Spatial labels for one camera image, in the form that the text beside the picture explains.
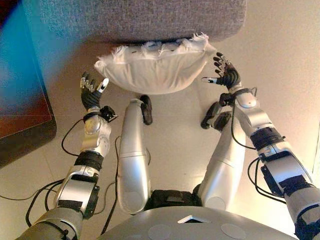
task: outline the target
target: black cable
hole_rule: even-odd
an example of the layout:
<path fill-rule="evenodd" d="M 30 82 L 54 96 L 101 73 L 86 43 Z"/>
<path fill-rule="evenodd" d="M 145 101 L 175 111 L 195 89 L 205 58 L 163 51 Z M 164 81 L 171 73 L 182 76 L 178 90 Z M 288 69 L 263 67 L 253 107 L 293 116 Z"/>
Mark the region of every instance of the black cable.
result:
<path fill-rule="evenodd" d="M 37 197 L 39 196 L 39 194 L 40 194 L 44 189 L 46 189 L 47 187 L 49 187 L 49 186 L 51 186 L 51 185 L 54 185 L 54 184 L 57 184 L 57 183 L 62 183 L 63 181 L 64 181 L 63 179 L 60 179 L 60 180 L 58 180 L 58 181 L 51 182 L 51 183 L 45 185 L 44 187 L 40 188 L 39 191 L 35 194 L 35 196 L 34 196 L 33 199 L 32 199 L 32 202 L 30 203 L 30 206 L 29 206 L 29 208 L 28 208 L 28 210 L 26 211 L 26 214 L 25 214 L 25 222 L 26 222 L 26 224 L 28 225 L 28 227 L 31 227 L 31 226 L 32 226 L 32 224 L 31 224 L 31 222 L 30 222 L 30 220 L 29 220 L 29 216 L 30 216 L 30 212 L 31 212 L 31 210 L 32 210 L 32 208 L 33 208 L 33 206 L 34 206 L 34 204 L 35 204 L 35 201 L 37 200 Z"/>
<path fill-rule="evenodd" d="M 262 192 L 274 196 L 271 192 L 268 192 L 268 191 L 262 189 L 261 187 L 259 187 L 258 185 L 256 185 L 255 182 L 253 181 L 253 179 L 251 178 L 251 175 L 250 175 L 251 166 L 252 166 L 256 161 L 258 161 L 258 159 L 259 159 L 259 158 L 256 158 L 255 160 L 253 160 L 252 162 L 250 162 L 250 164 L 249 164 L 249 166 L 248 166 L 247 175 L 248 175 L 248 177 L 249 177 L 249 180 L 250 180 L 250 182 L 251 182 L 255 187 L 257 187 L 258 189 L 260 189 Z"/>
<path fill-rule="evenodd" d="M 45 210 L 49 211 L 49 207 L 48 207 L 48 197 L 49 197 L 49 194 L 51 191 L 53 191 L 54 187 L 60 185 L 61 183 L 56 183 L 54 185 L 52 185 L 50 188 L 49 188 L 49 191 L 45 194 L 45 198 L 44 198 L 44 207 L 45 207 Z"/>
<path fill-rule="evenodd" d="M 118 187 L 118 168 L 119 168 L 119 154 L 118 154 L 118 147 L 117 147 L 117 140 L 121 138 L 121 136 L 118 136 L 115 141 L 114 141 L 114 147 L 115 147 L 115 153 L 116 153 L 116 159 L 117 159 L 117 163 L 116 163 L 116 172 L 115 172 L 115 190 L 114 190 L 114 193 L 115 193 L 115 198 L 114 198 L 114 202 L 113 202 L 113 206 L 111 208 L 111 211 L 109 213 L 109 216 L 104 224 L 104 227 L 102 229 L 102 232 L 101 232 L 101 235 L 104 234 L 108 228 L 108 225 L 111 221 L 111 218 L 112 218 L 112 215 L 114 214 L 114 211 L 115 211 L 115 208 L 116 208 L 116 205 L 117 205 L 117 201 L 118 201 L 118 191 L 117 191 L 117 187 Z"/>
<path fill-rule="evenodd" d="M 257 96 L 257 92 L 258 92 L 258 87 L 253 87 L 253 88 L 251 88 L 251 91 L 253 91 L 255 89 L 255 91 L 254 91 L 254 96 L 256 97 Z"/>
<path fill-rule="evenodd" d="M 312 173 L 314 174 L 315 173 L 315 168 L 316 168 L 316 163 L 317 163 L 317 160 L 316 160 L 316 157 L 317 157 L 317 154 L 318 154 L 318 148 L 319 148 L 319 133 L 320 133 L 320 121 L 319 121 L 319 125 L 318 125 L 318 137 L 316 139 L 316 146 L 315 146 L 315 154 L 314 154 L 314 161 L 313 161 L 313 167 L 312 167 Z"/>
<path fill-rule="evenodd" d="M 146 151 L 148 152 L 148 154 L 149 154 L 149 161 L 148 161 L 148 166 L 150 165 L 150 163 L 151 163 L 151 154 L 150 154 L 150 152 L 149 152 L 149 149 L 148 148 L 145 148 L 146 149 Z"/>
<path fill-rule="evenodd" d="M 0 198 L 2 199 L 7 199 L 7 200 L 11 200 L 11 201 L 25 201 L 25 200 L 28 200 L 30 198 L 32 198 L 40 189 L 38 189 L 37 191 L 35 191 L 31 196 L 29 197 L 26 197 L 26 198 L 11 198 L 11 197 L 7 197 L 7 196 L 2 196 L 0 195 Z"/>
<path fill-rule="evenodd" d="M 50 222 L 50 221 L 42 221 L 41 223 L 42 223 L 42 224 L 50 225 L 50 226 L 54 227 L 55 229 L 57 229 L 57 230 L 60 232 L 60 234 L 63 235 L 63 237 L 61 237 L 60 239 L 67 239 L 68 232 L 63 231 L 63 230 L 61 229 L 61 227 L 55 225 L 53 222 Z"/>
<path fill-rule="evenodd" d="M 258 189 L 258 183 L 257 183 L 257 181 L 258 181 L 258 167 L 259 167 L 259 162 L 260 162 L 260 158 L 258 158 L 258 160 L 256 161 L 256 165 L 255 165 L 255 176 L 254 176 L 255 190 L 256 190 L 259 194 L 261 194 L 262 196 L 265 196 L 266 198 L 275 200 L 275 201 L 280 202 L 280 203 L 283 203 L 283 204 L 287 204 L 285 201 L 282 201 L 282 200 L 280 200 L 280 199 L 274 198 L 274 197 L 272 197 L 272 196 L 269 196 L 269 195 L 264 194 L 264 193 L 262 193 L 262 192 L 259 191 L 259 189 Z"/>
<path fill-rule="evenodd" d="M 247 148 L 247 149 L 256 150 L 255 147 L 243 145 L 243 144 L 241 144 L 240 142 L 238 142 L 238 140 L 236 139 L 235 134 L 234 134 L 235 108 L 236 108 L 236 103 L 234 102 L 234 103 L 233 103 L 233 107 L 232 107 L 232 117 L 231 117 L 231 135 L 232 135 L 232 138 L 233 138 L 233 140 L 234 140 L 237 144 L 239 144 L 240 146 L 245 147 L 245 148 Z"/>
<path fill-rule="evenodd" d="M 107 199 L 106 198 L 107 198 L 108 189 L 115 183 L 116 182 L 113 181 L 106 187 L 105 192 L 104 192 L 103 208 L 100 211 L 95 212 L 94 215 L 98 215 L 98 214 L 102 213 L 106 209 L 106 204 L 107 204 Z"/>
<path fill-rule="evenodd" d="M 63 137 L 63 139 L 62 139 L 62 141 L 61 141 L 61 147 L 62 147 L 63 151 L 65 151 L 67 154 L 72 155 L 72 156 L 75 156 L 75 157 L 79 157 L 79 155 L 67 151 L 67 150 L 65 149 L 65 147 L 64 147 L 64 142 L 65 142 L 65 139 L 66 139 L 66 137 L 68 136 L 68 134 L 71 132 L 71 130 L 72 130 L 79 122 L 81 122 L 81 121 L 82 121 L 82 119 L 79 119 L 75 124 L 73 124 L 73 126 L 72 126 L 72 127 L 69 129 L 69 131 L 64 135 L 64 137 Z"/>

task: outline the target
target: silver metal casing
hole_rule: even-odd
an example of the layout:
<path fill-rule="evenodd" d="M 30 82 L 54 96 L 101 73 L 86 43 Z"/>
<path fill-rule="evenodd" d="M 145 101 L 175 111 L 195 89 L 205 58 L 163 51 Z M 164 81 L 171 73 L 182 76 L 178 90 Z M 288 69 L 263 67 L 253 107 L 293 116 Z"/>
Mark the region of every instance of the silver metal casing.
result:
<path fill-rule="evenodd" d="M 197 220 L 201 223 L 186 223 Z M 141 212 L 98 240 L 295 240 L 243 216 L 201 206 L 169 206 Z"/>
<path fill-rule="evenodd" d="M 151 195 L 142 103 L 133 99 L 125 111 L 119 151 L 118 200 L 121 208 L 132 215 L 143 211 Z"/>
<path fill-rule="evenodd" d="M 85 165 L 74 165 L 70 168 L 66 178 L 63 180 L 59 191 L 54 198 L 54 204 L 59 206 L 59 200 L 74 200 L 82 202 L 80 210 L 84 214 L 90 199 L 91 192 L 95 187 L 94 182 L 72 180 L 75 175 L 93 177 L 99 175 L 99 171 Z"/>
<path fill-rule="evenodd" d="M 92 151 L 105 157 L 110 150 L 111 127 L 101 116 L 94 115 L 85 121 L 81 152 Z"/>
<path fill-rule="evenodd" d="M 298 216 L 305 209 L 316 206 L 305 212 L 302 216 L 303 220 L 310 224 L 320 219 L 320 189 L 316 187 L 308 187 L 295 191 L 290 196 L 284 195 L 286 206 L 294 223 L 297 222 Z"/>
<path fill-rule="evenodd" d="M 80 238 L 83 215 L 71 208 L 58 207 L 43 214 L 30 228 L 16 240 L 58 240 L 61 230 L 67 230 L 68 239 Z"/>
<path fill-rule="evenodd" d="M 233 133 L 238 141 L 245 143 L 246 135 L 237 119 L 234 119 Z M 232 138 L 230 119 L 221 132 L 197 193 L 204 207 L 228 209 L 239 186 L 244 159 L 245 149 Z"/>

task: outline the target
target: gray sofa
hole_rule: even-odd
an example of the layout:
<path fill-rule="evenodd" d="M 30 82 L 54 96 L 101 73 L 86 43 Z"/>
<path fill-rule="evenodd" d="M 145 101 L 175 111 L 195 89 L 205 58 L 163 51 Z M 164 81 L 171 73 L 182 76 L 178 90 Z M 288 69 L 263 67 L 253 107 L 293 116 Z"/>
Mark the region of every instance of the gray sofa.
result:
<path fill-rule="evenodd" d="M 61 37 L 112 44 L 236 34 L 246 0 L 38 0 L 39 16 Z"/>

